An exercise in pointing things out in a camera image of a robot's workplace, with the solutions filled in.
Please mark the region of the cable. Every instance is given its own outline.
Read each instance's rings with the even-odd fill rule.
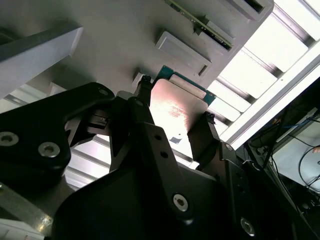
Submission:
[[[312,148],[315,148],[315,147],[316,147],[316,146],[312,146],[312,145],[310,145],[310,144],[302,141],[301,139],[299,139],[299,138],[297,138],[297,137],[295,137],[295,136],[293,136],[293,135],[291,135],[291,134],[288,134],[288,136],[290,136],[290,137],[292,137],[292,138],[294,138],[294,139],[297,139],[298,141],[300,141],[301,143],[303,143],[303,144],[305,144],[305,145],[307,145],[307,146],[309,146],[309,147],[312,147]]]
[[[295,201],[294,201],[294,199],[292,198],[289,190],[287,189],[286,185],[284,184],[284,182],[282,181],[282,179],[281,179],[281,177],[280,177],[280,173],[279,173],[279,171],[278,171],[278,166],[277,166],[277,164],[276,164],[276,161],[274,160],[274,155],[273,155],[273,153],[271,154],[271,161],[273,162],[273,164],[274,164],[274,166],[275,166],[276,174],[278,175],[278,178],[279,178],[279,181],[280,181],[282,187],[284,188],[284,190],[286,191],[286,193],[290,196],[290,198],[291,198],[291,200],[292,200],[292,202],[293,202],[296,210],[299,212],[299,208],[298,208],[297,204],[295,203]]]
[[[320,147],[320,145],[314,146],[314,147],[310,148],[308,151],[306,151],[306,152],[302,155],[302,157],[301,157],[301,159],[300,159],[300,161],[299,161],[299,163],[298,163],[299,176],[300,176],[300,178],[302,179],[302,181],[305,183],[305,186],[306,186],[306,187],[307,187],[309,184],[308,184],[308,183],[305,181],[305,179],[302,177],[302,174],[301,174],[301,163],[302,163],[302,160],[304,159],[304,157],[305,157],[311,150],[313,150],[313,149],[315,149],[315,148],[318,148],[318,147]]]
[[[315,119],[311,119],[311,118],[309,118],[309,120],[310,120],[310,121],[313,121],[313,122],[317,122],[317,123],[320,123],[320,121],[318,121],[318,120],[315,120]]]
[[[262,165],[262,169],[265,169],[267,164],[268,164],[269,158],[270,158],[270,156],[271,156],[271,154],[272,154],[272,152],[274,150],[274,147],[276,145],[277,139],[278,139],[278,137],[280,135],[281,128],[282,128],[282,126],[284,124],[284,120],[285,120],[285,118],[286,118],[286,116],[288,114],[289,108],[290,108],[290,103],[284,109],[283,115],[281,117],[281,122],[280,122],[280,124],[279,124],[279,126],[278,126],[278,128],[277,128],[277,130],[276,130],[276,132],[274,134],[273,143],[272,143],[271,147],[269,148],[269,151],[266,154],[266,157],[265,157],[263,165]]]
[[[293,128],[293,127],[298,127],[298,126],[302,126],[302,125],[305,125],[307,123],[309,123],[311,121],[311,119],[306,119],[304,120],[302,123],[299,123],[299,124],[294,124],[294,125],[285,125],[285,126],[282,126],[283,129],[290,129],[290,128]]]

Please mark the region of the white rectangular component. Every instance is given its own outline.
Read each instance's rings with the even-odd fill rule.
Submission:
[[[308,50],[306,45],[273,16],[262,23],[244,47],[282,72],[286,72]]]
[[[197,88],[196,86],[192,85],[191,83],[187,82],[186,80],[182,79],[181,77],[175,74],[173,74],[170,77],[169,82],[173,83],[174,85],[177,85],[183,90],[186,90],[188,93],[191,93],[192,95],[196,96],[201,100],[203,100],[207,94],[205,91],[202,91],[201,89]]]
[[[231,91],[217,80],[213,81],[213,83],[208,87],[208,90],[242,113],[251,106],[249,102],[244,100],[238,94]]]
[[[301,28],[303,28],[316,41],[320,39],[319,16],[314,15],[302,4],[301,0],[275,0],[286,14],[289,15]]]
[[[214,24],[208,16],[204,16],[206,19],[206,22],[204,22],[209,28],[214,30],[216,33],[218,33],[221,37],[223,37],[225,40],[227,40],[229,43],[233,44],[235,39],[227,34],[225,31],[223,31],[220,27],[218,27],[216,24]]]
[[[111,164],[110,148],[103,146],[95,141],[89,141],[75,147],[76,150],[83,152],[89,156],[99,159],[107,164]]]
[[[210,104],[209,109],[217,112],[218,114],[221,114],[232,122],[240,117],[239,111],[237,111],[218,97]]]
[[[265,6],[270,5],[268,0],[227,0],[248,19],[260,21],[266,14]]]
[[[204,76],[212,64],[205,57],[201,56],[167,31],[162,33],[155,46],[188,66],[199,76]]]
[[[243,51],[238,52],[220,75],[255,99],[258,99],[277,80]]]

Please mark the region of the black metal bracket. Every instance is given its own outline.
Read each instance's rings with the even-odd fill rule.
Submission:
[[[29,190],[56,183],[70,161],[70,143],[83,114],[98,105],[108,106],[113,99],[108,88],[89,83],[3,113],[0,133],[17,138],[13,142],[8,137],[8,144],[0,145],[0,180]]]

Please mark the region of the black cable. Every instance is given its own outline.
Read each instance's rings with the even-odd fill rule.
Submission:
[[[316,147],[316,146],[312,146],[312,145],[310,145],[310,144],[302,141],[301,139],[299,139],[299,138],[297,138],[297,137],[295,137],[295,136],[293,136],[293,135],[291,135],[291,134],[288,134],[288,136],[290,136],[290,137],[292,137],[292,138],[294,138],[294,139],[297,139],[298,141],[300,141],[301,143],[303,143],[303,144],[305,144],[305,145],[307,145],[307,146],[309,146],[309,147],[312,147],[312,148],[315,148],[315,147]]]
[[[320,121],[318,120],[315,120],[315,119],[311,119],[311,118],[308,118],[310,121],[313,121],[313,122],[317,122],[317,123],[320,123]]]
[[[317,177],[315,177],[314,178],[314,180],[312,180],[309,184],[308,184],[308,190],[310,189],[310,186],[312,185],[312,184],[314,184],[316,181],[318,181],[318,180],[320,180],[320,174],[317,176]]]
[[[285,121],[285,118],[286,118],[286,116],[288,114],[289,108],[290,108],[290,104],[288,106],[286,106],[285,109],[284,109],[284,113],[283,113],[283,115],[281,117],[281,122],[280,122],[280,124],[279,124],[279,126],[278,126],[278,128],[276,130],[276,133],[274,134],[273,143],[272,143],[271,147],[269,148],[269,151],[266,154],[266,157],[265,157],[263,165],[262,165],[262,169],[265,169],[267,164],[268,164],[269,158],[270,158],[270,156],[271,156],[271,154],[272,154],[272,152],[274,150],[274,147],[276,145],[277,139],[278,139],[278,137],[280,135],[281,128],[282,128],[282,126],[284,124],[284,121]]]
[[[277,166],[277,164],[276,164],[276,161],[274,160],[274,155],[273,155],[273,153],[271,154],[271,161],[273,162],[273,164],[274,164],[274,166],[275,166],[276,174],[278,175],[278,178],[279,178],[279,181],[280,181],[282,187],[284,188],[284,190],[286,191],[286,193],[290,196],[290,198],[291,198],[291,200],[292,200],[292,202],[293,202],[296,210],[299,212],[299,208],[298,208],[297,204],[295,203],[295,201],[294,201],[294,199],[292,198],[289,190],[287,189],[286,185],[284,184],[284,182],[282,181],[282,179],[281,179],[281,177],[280,177],[280,173],[279,173],[279,171],[278,171],[278,166]]]
[[[302,160],[304,159],[304,157],[311,151],[311,150],[313,150],[313,149],[315,149],[315,148],[318,148],[318,147],[320,147],[320,145],[317,145],[317,146],[315,146],[315,147],[312,147],[312,148],[310,148],[308,151],[306,151],[303,155],[302,155],[302,157],[301,157],[301,159],[300,159],[300,161],[299,161],[299,163],[298,163],[298,172],[299,172],[299,176],[300,176],[300,178],[302,179],[302,181],[305,183],[305,186],[307,187],[309,184],[305,181],[305,179],[302,177],[302,174],[301,174],[301,163],[302,163]]]

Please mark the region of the silver bolt head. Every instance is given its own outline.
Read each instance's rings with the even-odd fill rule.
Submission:
[[[244,217],[241,218],[240,224],[242,229],[250,236],[254,237],[256,235],[254,227],[251,225],[251,223],[245,219]]]
[[[19,137],[10,131],[0,132],[0,146],[10,147],[19,142]]]
[[[106,96],[109,94],[109,93],[108,93],[106,90],[104,90],[104,89],[100,89],[99,92],[100,92],[101,94],[103,94],[103,95],[106,95]]]
[[[181,212],[186,212],[188,210],[188,201],[181,194],[175,194],[173,196],[173,203]]]
[[[55,158],[60,153],[60,147],[54,142],[46,141],[39,145],[38,152],[42,157]]]

